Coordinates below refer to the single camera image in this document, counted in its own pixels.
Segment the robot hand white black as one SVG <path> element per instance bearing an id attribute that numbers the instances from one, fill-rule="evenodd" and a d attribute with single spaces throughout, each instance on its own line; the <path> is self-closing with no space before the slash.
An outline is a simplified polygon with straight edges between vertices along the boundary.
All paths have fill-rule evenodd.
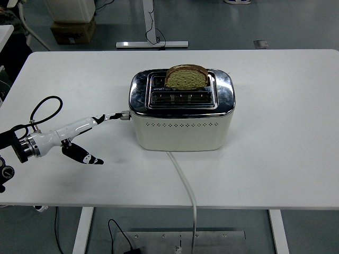
<path id="1" fill-rule="evenodd" d="M 104 121 L 122 119 L 124 113 L 103 114 L 101 116 L 89 117 L 68 124 L 58 130 L 48 133 L 33 132 L 21 139 L 20 144 L 27 157 L 43 157 L 53 147 L 61 147 L 62 153 L 70 159 L 82 164 L 102 165 L 104 161 L 99 159 L 84 148 L 72 143 L 72 140 Z"/>

